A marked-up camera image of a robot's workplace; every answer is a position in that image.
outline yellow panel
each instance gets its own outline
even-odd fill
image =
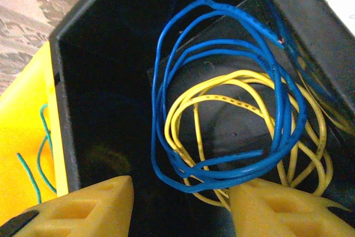
[[[15,237],[126,237],[133,195],[130,176],[86,187],[30,208],[39,215]]]
[[[355,230],[326,207],[341,205],[261,179],[230,188],[238,237],[351,237]]]
[[[42,152],[41,166],[49,181],[57,184],[59,195],[68,193],[52,73],[47,42],[0,96],[0,225],[37,203],[36,193],[17,152],[31,169],[42,201],[56,197],[40,177],[36,166],[38,149],[45,136],[39,110],[45,103],[48,103],[44,116],[52,132],[55,172],[48,144]]]
[[[49,42],[42,47],[44,52],[42,56],[43,70],[45,79],[45,89],[48,101],[49,118],[51,126],[51,137],[53,144],[53,158],[55,181],[57,184],[57,195],[62,196],[68,193],[67,173],[65,171],[65,162],[63,154],[62,135],[60,132],[59,114],[57,105],[57,96],[55,94],[55,85],[53,77],[52,60],[50,57]]]

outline insulated wire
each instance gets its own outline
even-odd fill
[[[37,164],[37,169],[38,169],[39,175],[42,177],[42,179],[44,180],[45,184],[48,186],[48,188],[52,192],[57,194],[56,188],[50,183],[50,181],[48,180],[47,176],[45,175],[45,173],[44,173],[44,171],[42,169],[42,166],[40,165],[40,156],[42,155],[42,150],[43,150],[43,147],[44,147],[44,144],[46,143],[46,141],[48,141],[48,143],[49,143],[50,152],[51,152],[52,158],[53,158],[52,139],[50,137],[50,131],[48,129],[47,122],[45,121],[45,118],[44,118],[44,110],[46,109],[46,107],[48,107],[48,104],[44,104],[43,106],[41,106],[40,111],[39,111],[39,115],[40,115],[41,121],[43,123],[43,128],[44,128],[44,131],[45,131],[45,137],[44,137],[44,139],[42,140],[42,142],[41,142],[41,144],[39,146],[39,150],[38,150],[38,153],[37,153],[36,164]],[[17,153],[16,156],[18,157],[18,159],[20,160],[22,166],[24,167],[25,171],[27,172],[27,175],[28,175],[33,187],[34,187],[34,190],[35,190],[35,193],[36,193],[36,196],[37,196],[37,202],[38,202],[38,204],[40,204],[42,202],[42,197],[40,195],[40,190],[39,190],[39,187],[38,187],[38,184],[37,184],[36,180],[34,179],[32,171],[31,171],[31,169],[29,168],[28,164],[26,163],[26,161],[24,160],[24,158],[21,156],[20,153]]]
[[[159,62],[160,62],[160,50],[162,47],[162,43],[164,37],[168,30],[174,25],[176,21],[182,18],[184,15],[189,13],[196,7],[199,6],[209,6],[215,11],[204,14],[197,19],[195,19],[180,35],[177,39],[170,57],[168,59],[166,70],[164,74],[163,83],[158,87],[158,70],[159,70]],[[214,16],[228,16],[238,20],[241,25],[254,37],[258,46],[251,44],[242,40],[231,40],[231,39],[216,39],[203,42],[201,44],[192,46],[188,48],[180,58],[173,65],[173,59],[175,56],[176,50],[180,47],[182,40],[186,37],[188,32],[195,27],[198,23],[203,21],[204,19],[208,19]],[[221,189],[221,188],[229,188],[231,186],[244,183],[253,178],[260,177],[261,175],[269,172],[272,168],[274,168],[280,160],[290,152],[290,150],[295,146],[298,142],[299,138],[304,131],[306,121],[307,121],[307,108],[305,99],[302,96],[299,88],[295,85],[294,81],[290,77],[290,75],[276,62],[273,57],[267,43],[261,36],[268,38],[275,45],[283,48],[283,45],[278,42],[277,36],[266,26],[262,25],[260,22],[255,20],[252,16],[247,14],[246,12],[227,5],[216,3],[212,0],[198,0],[188,5],[182,11],[180,11],[177,15],[175,15],[165,26],[163,29],[157,45],[156,51],[156,61],[154,66],[154,76],[152,82],[152,136],[151,136],[151,161],[157,176],[169,184],[175,189],[184,191],[186,193],[198,193],[203,190],[208,189]],[[209,51],[204,51],[199,54],[195,54],[190,57],[186,57],[189,53],[193,52],[197,49],[203,49],[208,46],[215,46],[216,44],[225,44],[232,46],[244,47],[248,51],[237,51],[230,49],[212,49]],[[200,162],[195,164],[192,158],[188,155],[187,151],[182,147],[182,145],[170,145],[168,140],[165,138],[163,131],[165,121],[172,116],[170,112],[167,114],[166,111],[166,91],[168,86],[174,77],[175,73],[178,69],[185,64],[194,61],[196,59],[212,56],[217,54],[227,54],[231,56],[243,56],[249,57],[255,60],[264,71],[271,77],[272,81],[275,83],[275,100],[276,100],[276,117],[275,117],[275,130],[273,131],[272,145],[270,149],[270,155],[266,158],[262,158],[259,162],[254,163],[252,165],[228,171],[212,171],[207,170],[206,166],[208,165],[216,165],[230,161],[236,161],[247,158],[260,158],[263,156],[263,151],[256,150],[248,153],[240,153],[235,155],[228,155],[224,157],[219,157],[215,159],[207,159],[204,162]],[[225,82],[230,79],[234,79],[232,77],[234,73],[226,75],[224,77]],[[291,115],[291,103],[289,98],[287,97],[286,87],[281,82],[281,77],[285,79],[286,84],[289,90],[295,96],[298,106],[299,106],[299,115],[297,117],[297,121],[292,128],[292,115]],[[189,96],[192,98],[196,92],[191,92]],[[168,176],[166,176],[160,170],[157,162],[156,162],[156,137],[158,137],[160,143],[163,145],[163,148],[166,151],[166,154],[173,166],[175,172],[182,178],[194,177],[197,180],[201,181],[201,183],[188,186],[186,184],[181,184],[178,181],[175,181]],[[223,197],[226,197],[226,190],[220,190],[220,194]]]
[[[31,181],[31,183],[32,183],[32,185],[34,187],[34,191],[35,191],[35,194],[37,196],[38,204],[42,203],[42,198],[40,196],[40,190],[39,190],[38,184],[36,183],[36,180],[34,179],[32,171],[30,170],[29,166],[27,165],[26,161],[23,159],[23,157],[21,156],[20,153],[16,153],[16,156],[20,160],[20,162],[21,162],[23,168],[25,169],[25,171],[27,172],[29,180]]]
[[[307,86],[302,74],[300,72],[298,72],[298,76],[300,77],[303,85],[305,86],[305,88],[307,89],[307,91],[310,93],[310,95],[312,96],[312,98],[315,98],[315,95],[317,95],[315,92],[312,92],[313,90],[311,89],[311,87]],[[318,99],[318,102],[317,104],[319,105],[319,107],[322,109],[322,111],[324,112],[324,114],[327,116],[327,118],[337,127],[339,128],[340,130],[348,133],[348,134],[351,134],[353,136],[355,136],[355,128],[354,126],[351,126],[351,125],[347,125],[348,123],[346,122],[346,120],[342,119],[342,118],[338,118],[338,119],[342,119],[343,121],[342,122],[338,122],[336,121],[335,119],[333,119],[329,114],[328,112],[325,111],[325,109],[321,106],[321,105],[324,105],[324,106],[327,106],[324,102],[323,103],[319,103],[321,100]]]
[[[54,192],[55,194],[57,194],[57,190],[56,188],[50,183],[50,181],[48,180],[47,176],[45,175],[45,173],[43,172],[42,170],[42,167],[40,165],[40,156],[42,154],[42,150],[43,150],[43,147],[44,147],[44,144],[46,141],[48,141],[49,143],[49,147],[50,147],[50,152],[52,154],[52,158],[53,158],[53,145],[52,145],[52,139],[50,137],[50,131],[48,129],[48,126],[47,126],[47,122],[45,121],[45,118],[44,118],[44,110],[48,107],[48,104],[44,104],[41,108],[40,108],[40,111],[39,111],[39,114],[40,114],[40,118],[42,120],[42,123],[43,123],[43,128],[44,128],[44,131],[45,131],[45,137],[42,141],[42,143],[40,144],[40,147],[39,147],[39,150],[38,150],[38,154],[37,154],[37,169],[39,171],[39,174],[40,176],[42,177],[42,179],[44,180],[45,184],[48,186],[48,188]]]
[[[165,125],[166,126],[168,125],[170,127],[170,129],[167,130],[167,128],[165,128],[165,137],[170,142],[169,144],[171,146],[178,147],[178,149],[180,150],[180,153],[184,155],[185,159],[187,159],[187,158],[189,159],[186,161],[186,163],[189,166],[193,167],[195,165],[195,163],[193,161],[191,161],[191,157],[189,155],[187,155],[188,153],[186,152],[186,150],[183,148],[182,144],[179,141],[179,125],[180,125],[180,119],[181,119],[182,112],[187,107],[189,107],[191,105],[194,106],[194,121],[195,121],[195,130],[196,130],[196,139],[197,139],[197,145],[198,145],[198,149],[199,149],[199,156],[200,156],[201,162],[205,161],[205,157],[204,157],[204,152],[203,152],[203,147],[202,147],[202,137],[201,137],[199,113],[198,113],[198,103],[200,103],[200,102],[209,101],[209,100],[218,100],[218,101],[223,101],[226,103],[233,104],[237,107],[242,107],[242,108],[248,109],[248,110],[254,112],[255,114],[264,118],[266,125],[269,129],[270,135],[271,135],[271,137],[273,136],[273,129],[274,129],[274,125],[275,125],[275,120],[273,118],[271,118],[270,115],[268,114],[267,108],[266,108],[263,100],[261,99],[260,95],[250,85],[248,85],[248,83],[260,83],[260,84],[269,86],[270,88],[274,89],[274,84],[273,84],[272,80],[264,73],[256,73],[256,72],[253,72],[250,70],[242,70],[242,71],[238,71],[238,72],[240,74],[241,80],[230,79],[230,80],[225,81],[223,83],[219,83],[219,80],[225,76],[225,75],[223,75],[223,76],[219,76],[219,77],[212,79],[214,81],[215,85],[210,85],[209,87],[205,87],[205,85],[204,85],[205,83],[201,83],[201,84],[196,85],[196,87],[200,87],[200,93],[199,93],[198,97],[194,97],[194,98],[188,97],[189,95],[191,95],[189,92],[189,90],[191,90],[191,89],[187,90],[185,93],[183,93],[181,95],[182,101],[180,102],[178,109],[175,111],[171,109],[169,111],[169,113],[174,112],[174,115],[168,116],[169,120],[166,121]],[[260,109],[254,107],[248,103],[245,103],[243,101],[236,100],[236,99],[226,97],[223,95],[205,95],[206,92],[208,92],[210,89],[214,88],[215,86],[224,85],[224,84],[236,85],[236,86],[242,87],[243,89],[248,91],[254,97],[254,99],[257,102],[257,104],[259,105]],[[314,195],[321,195],[324,192],[324,190],[326,189],[326,187],[328,186],[328,184],[330,183],[330,181],[332,179],[332,175],[333,175],[332,162],[331,162],[331,159],[330,159],[328,153],[325,151],[326,135],[327,135],[325,120],[324,120],[324,116],[323,116],[318,104],[312,98],[312,96],[305,89],[303,89],[300,85],[297,85],[297,86],[301,90],[303,96],[305,96],[305,98],[310,103],[310,105],[313,108],[313,110],[316,114],[316,117],[317,117],[319,129],[320,129],[319,130],[319,133],[320,133],[319,138],[314,133],[309,122],[307,121],[307,123],[306,123],[306,131],[307,131],[308,135],[311,137],[311,139],[314,141],[314,143],[317,145],[317,152],[316,152],[316,154],[314,154],[301,141],[298,141],[297,144],[292,149],[293,153],[291,153],[290,165],[289,165],[289,169],[288,169],[288,173],[287,173],[287,180],[286,180],[285,170],[284,170],[283,166],[281,166],[282,161],[278,164],[278,172],[279,172],[279,176],[280,176],[282,184],[284,186],[290,186],[290,187],[294,188],[301,181],[303,181],[314,168],[316,168],[318,171],[319,183],[318,183],[318,187],[317,187],[316,191],[313,194]],[[288,97],[290,98],[290,101],[291,101],[292,105],[294,106],[294,108],[298,111],[298,105],[297,105],[297,102],[295,101],[295,99],[291,95],[289,95]],[[294,124],[295,124],[295,120],[294,120],[294,118],[292,118],[293,129],[294,129]],[[173,141],[169,136],[167,136],[167,135],[169,135],[170,131],[171,131],[171,135],[173,136]],[[297,163],[298,148],[300,148],[312,160],[312,162],[299,176],[297,176],[297,178],[294,181],[292,181],[294,173],[295,173],[296,163]],[[323,167],[322,163],[320,162],[320,159],[323,156],[326,161],[327,174],[325,174],[324,167]],[[186,185],[190,185],[187,178],[184,179],[184,182]],[[216,206],[225,206],[226,208],[228,208],[228,210],[230,210],[228,202],[224,198],[221,190],[214,190],[214,192],[216,193],[216,196],[218,197],[220,202],[214,201],[212,199],[208,199],[198,193],[194,193],[194,195],[197,198],[199,198],[200,200],[202,200],[208,204],[212,204],[212,205],[216,205]]]

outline black plastic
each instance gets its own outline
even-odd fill
[[[19,214],[10,219],[4,225],[0,226],[1,237],[11,237],[18,233],[23,227],[25,227],[31,220],[33,220],[39,211],[31,210],[25,213]]]
[[[336,208],[335,206],[330,206],[328,210],[355,228],[355,213],[353,211]]]
[[[50,36],[69,191],[116,175],[132,175],[135,201],[130,236],[234,235],[231,216],[225,209],[206,205],[192,195],[168,187],[155,176],[150,163],[149,70],[154,65],[156,43],[165,23],[192,1],[80,0]],[[275,11],[270,9],[276,4],[276,13],[280,14],[285,27],[294,36],[297,49],[307,54],[309,69],[316,70],[321,81],[319,86],[335,97],[336,101],[329,104],[336,103],[341,107],[341,114],[352,122],[355,90],[349,79],[355,74],[351,64],[355,56],[355,41],[323,0],[215,1],[232,5],[244,1],[241,4],[243,9],[281,34]],[[302,14],[296,10],[298,6],[302,7]],[[169,54],[173,42],[191,19],[208,10],[197,9],[173,27],[163,46],[163,58]],[[191,40],[186,46],[217,36],[250,39],[236,22],[220,18],[194,28],[185,38],[185,42]],[[286,48],[287,53],[284,53],[271,47],[277,60],[297,79],[295,62],[290,57],[292,51]],[[169,101],[171,103],[179,93],[198,81],[245,67],[259,70],[250,61],[224,56],[191,63],[174,79]],[[225,93],[234,97],[239,94],[229,89]],[[273,92],[262,90],[261,93],[273,110]],[[215,108],[221,112],[213,118]],[[233,149],[241,151],[259,146],[267,149],[270,137],[263,122],[257,122],[258,118],[251,119],[244,110],[225,109],[220,104],[204,106],[201,110],[205,110],[207,115],[206,125],[209,119],[215,120],[214,127],[203,127],[204,134],[213,137],[207,140],[211,148],[207,154],[216,156],[230,153]],[[181,137],[193,144],[188,139],[193,129],[189,127],[188,112],[186,114],[183,117],[186,126],[181,129]],[[243,118],[239,126],[244,123],[248,130],[240,132],[241,127],[231,127],[235,122],[230,118],[238,115]],[[334,162],[334,178],[324,195],[355,209],[355,201],[351,197],[355,191],[352,167],[355,139],[331,123],[328,125],[328,150]],[[174,177],[166,156],[158,153],[158,160],[163,172]],[[264,178],[277,181],[277,174],[271,171]],[[312,191],[315,180],[316,172],[300,185],[300,189]]]

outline green wire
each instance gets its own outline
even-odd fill
[[[42,177],[42,179],[44,180],[45,184],[50,188],[50,190],[52,190],[52,192],[54,192],[55,194],[57,194],[57,190],[55,189],[55,187],[50,183],[50,181],[47,179],[46,175],[44,174],[42,167],[40,165],[40,155],[42,153],[43,147],[45,142],[47,141],[47,136],[44,137],[42,143],[40,144],[39,147],[39,151],[37,154],[37,168],[38,168],[38,172],[40,174],[40,176]]]
[[[42,203],[42,198],[40,197],[40,190],[39,190],[39,187],[36,183],[36,180],[34,179],[33,177],[33,174],[29,168],[29,166],[27,165],[26,161],[24,161],[23,157],[21,156],[20,153],[16,153],[16,156],[18,157],[18,159],[20,160],[21,164],[23,165],[25,171],[27,172],[27,175],[34,187],[34,190],[35,190],[35,194],[37,195],[37,201],[38,201],[38,204]]]
[[[53,158],[53,146],[52,146],[52,140],[50,138],[50,131],[48,129],[47,122],[45,121],[44,114],[43,114],[43,112],[47,106],[48,106],[48,104],[44,104],[39,110],[40,119],[42,120],[44,131],[45,131],[45,137],[39,146],[39,150],[38,150],[38,154],[37,154],[37,168],[38,168],[38,172],[39,172],[40,176],[42,177],[42,179],[44,180],[45,184],[50,188],[50,190],[52,190],[55,194],[57,194],[57,190],[50,183],[50,181],[47,179],[47,177],[46,177],[45,173],[43,172],[42,167],[40,165],[40,156],[42,154],[44,144],[47,140],[48,140],[50,152],[51,152],[52,158]],[[42,202],[42,198],[40,195],[40,190],[39,190],[38,184],[36,183],[36,180],[34,179],[34,176],[31,172],[29,166],[27,165],[26,161],[23,159],[21,154],[17,153],[16,155],[17,155],[18,159],[20,160],[22,166],[24,167],[25,171],[27,172],[27,175],[29,176],[29,179],[30,179],[30,181],[34,187],[35,193],[37,195],[38,204],[40,204]]]
[[[42,177],[42,179],[44,180],[45,184],[50,188],[50,190],[52,190],[55,194],[57,194],[57,190],[49,182],[49,180],[47,179],[47,176],[44,174],[44,172],[42,170],[42,167],[40,165],[40,156],[41,156],[45,141],[47,141],[47,140],[48,140],[49,147],[50,147],[50,152],[51,152],[52,158],[53,158],[52,139],[50,138],[50,131],[48,129],[47,122],[45,121],[44,114],[43,114],[43,112],[44,112],[44,110],[46,109],[47,106],[48,106],[48,104],[44,104],[39,110],[40,119],[42,120],[44,131],[45,131],[45,137],[44,137],[42,143],[40,144],[39,151],[38,151],[38,154],[37,154],[37,168],[38,168],[38,172],[39,172],[40,176]]]
[[[40,119],[42,120],[42,123],[43,123],[43,127],[44,127],[44,131],[45,131],[45,135],[48,139],[48,143],[49,143],[49,148],[50,148],[50,152],[52,154],[52,157],[53,157],[53,145],[52,145],[52,139],[50,138],[50,131],[48,129],[48,126],[47,126],[47,122],[45,122],[45,118],[44,118],[44,110],[45,108],[48,106],[48,104],[44,104],[40,110],[39,110],[39,115],[40,115]]]

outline yellow box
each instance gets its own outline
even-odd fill
[[[39,110],[45,103],[48,103],[44,115],[51,130],[55,164],[47,142],[41,166],[49,181],[57,185],[58,195],[64,195],[68,186],[49,42],[0,97],[0,225],[37,204],[35,190],[16,153],[21,153],[30,167],[42,201],[56,197],[36,166],[38,149],[45,136]]]

